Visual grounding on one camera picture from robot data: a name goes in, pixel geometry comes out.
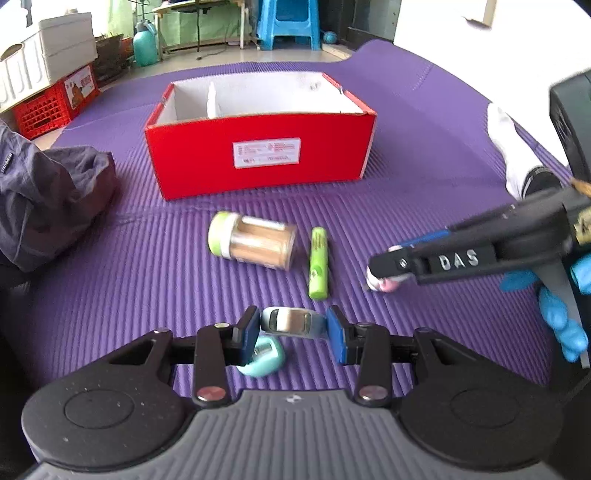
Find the glass jar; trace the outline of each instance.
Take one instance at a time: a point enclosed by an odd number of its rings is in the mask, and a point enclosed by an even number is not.
[[[289,270],[297,227],[233,212],[218,212],[207,243],[214,255]]]

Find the purple yoga mat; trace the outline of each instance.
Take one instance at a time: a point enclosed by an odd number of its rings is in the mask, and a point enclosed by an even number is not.
[[[377,111],[363,180],[163,201],[143,126],[168,83],[274,70],[324,71]],[[249,304],[324,312],[336,303],[351,320],[375,321],[391,333],[432,327],[545,382],[551,340],[532,290],[502,293],[498,276],[426,287],[409,281],[389,295],[362,287],[372,254],[511,200],[502,157],[486,134],[487,104],[453,75],[382,41],[338,63],[241,63],[115,86],[81,113],[56,145],[90,144],[113,152],[121,191],[74,248],[39,280],[5,299],[2,331],[40,385],[158,326],[192,335],[203,325],[235,322]],[[564,167],[522,129],[519,133],[566,178]],[[300,255],[293,269],[285,273],[214,257],[207,227],[222,209],[297,224]],[[330,298],[321,302],[307,296],[305,250],[316,225],[330,236]],[[288,361],[274,375],[254,380],[227,369],[234,391],[353,385],[354,367],[336,365],[324,342],[282,342]],[[408,369],[396,367],[395,376],[400,395],[411,387]],[[190,392],[189,368],[180,370],[176,388]]]

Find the green marker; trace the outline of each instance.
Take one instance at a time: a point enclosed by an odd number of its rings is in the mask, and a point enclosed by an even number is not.
[[[312,229],[310,248],[310,287],[312,300],[325,300],[329,296],[329,246],[326,230],[321,226]]]

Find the gloved hand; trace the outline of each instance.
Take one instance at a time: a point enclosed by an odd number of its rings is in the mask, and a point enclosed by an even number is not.
[[[570,274],[581,293],[591,295],[591,254],[579,259],[572,266]],[[531,270],[510,272],[501,282],[501,290],[520,290],[538,280]],[[576,362],[580,354],[589,346],[587,334],[577,322],[569,319],[564,302],[550,293],[546,287],[540,289],[538,304],[544,321],[554,330],[564,358],[571,363]]]

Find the dark gray jacket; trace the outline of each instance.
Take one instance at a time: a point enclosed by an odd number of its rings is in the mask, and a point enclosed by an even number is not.
[[[110,153],[37,146],[0,122],[0,251],[31,272],[71,246],[116,187]]]

